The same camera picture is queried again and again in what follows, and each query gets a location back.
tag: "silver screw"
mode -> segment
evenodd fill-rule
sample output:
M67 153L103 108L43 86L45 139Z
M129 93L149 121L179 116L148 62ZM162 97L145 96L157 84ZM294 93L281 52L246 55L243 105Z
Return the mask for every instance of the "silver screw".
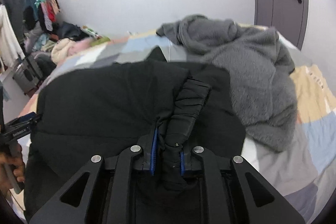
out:
M99 155L95 155L91 158L91 161L94 162L94 163L100 162L100 160L101 160L101 156L99 156Z
M233 157L233 161L234 161L235 163L237 163L237 164L242 163L243 160L244 160L244 159L243 159L241 156L234 156L234 157Z
M139 146L139 145L133 145L131 147L132 152L139 152L140 150L141 150L141 146Z
M195 146L194 151L196 153L202 153L204 151L204 148L202 146Z

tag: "bed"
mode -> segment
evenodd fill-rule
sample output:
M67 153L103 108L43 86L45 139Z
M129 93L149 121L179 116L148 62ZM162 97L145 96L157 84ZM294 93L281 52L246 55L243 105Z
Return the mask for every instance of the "bed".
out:
M295 71L291 74L298 98L295 136L289 148L281 153L246 137L241 155L292 204L306 223L311 223L336 188L336 98L319 68L282 35L279 37L295 63ZM155 46L161 48L168 61L191 60L182 46L173 44L166 37L158 37L155 31L130 36L124 43L98 45L59 64L21 115L36 111L39 91L56 77L114 62L142 61ZM29 136L20 143L26 159Z

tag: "gray suitcase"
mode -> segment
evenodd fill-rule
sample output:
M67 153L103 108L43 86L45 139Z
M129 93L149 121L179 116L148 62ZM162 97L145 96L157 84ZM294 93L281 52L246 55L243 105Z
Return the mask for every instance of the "gray suitcase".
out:
M31 55L14 67L13 79L23 90L24 94L36 88L42 76L40 68Z

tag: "gray fleece garment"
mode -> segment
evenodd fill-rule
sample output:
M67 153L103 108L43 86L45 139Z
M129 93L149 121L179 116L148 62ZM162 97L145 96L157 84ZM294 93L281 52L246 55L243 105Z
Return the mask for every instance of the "gray fleece garment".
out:
M255 140L284 151L293 139L297 99L289 74L294 62L275 28L242 28L232 20L187 16L157 30L230 73L233 110Z

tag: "hand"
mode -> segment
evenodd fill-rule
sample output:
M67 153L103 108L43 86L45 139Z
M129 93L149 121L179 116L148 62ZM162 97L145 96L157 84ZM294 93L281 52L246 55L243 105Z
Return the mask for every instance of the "hand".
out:
M16 169L13 171L14 176L18 182L25 181L25 164L22 160L22 147L18 144L17 147L20 155L18 157L12 157L4 152L0 152L0 190L4 196L6 196L9 189L12 189L13 186L11 185L3 164L15 165Z

